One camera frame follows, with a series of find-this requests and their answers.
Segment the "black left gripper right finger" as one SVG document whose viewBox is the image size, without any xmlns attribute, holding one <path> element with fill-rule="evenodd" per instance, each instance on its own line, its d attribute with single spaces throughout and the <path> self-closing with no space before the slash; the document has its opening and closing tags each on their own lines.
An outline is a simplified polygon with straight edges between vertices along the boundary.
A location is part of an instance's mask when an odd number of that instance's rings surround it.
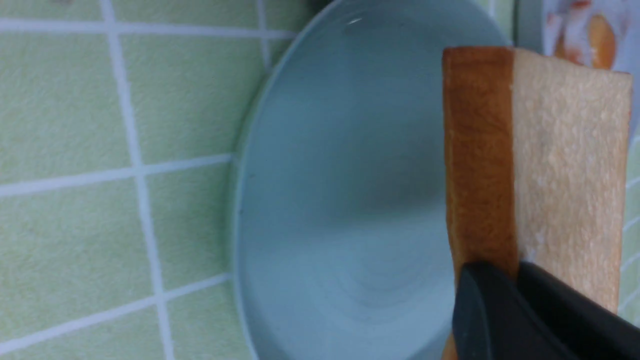
<svg viewBox="0 0 640 360">
<path fill-rule="evenodd" d="M 580 360 L 638 360 L 640 331 L 531 262 L 519 264 L 518 290 L 554 337 Z"/>
</svg>

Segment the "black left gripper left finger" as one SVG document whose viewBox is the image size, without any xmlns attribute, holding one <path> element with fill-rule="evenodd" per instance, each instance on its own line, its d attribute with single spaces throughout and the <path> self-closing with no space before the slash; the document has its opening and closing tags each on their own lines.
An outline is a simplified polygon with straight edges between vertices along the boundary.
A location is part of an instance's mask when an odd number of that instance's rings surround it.
<svg viewBox="0 0 640 360">
<path fill-rule="evenodd" d="M 452 334 L 460 360 L 576 360 L 500 269 L 465 264 L 459 276 Z"/>
</svg>

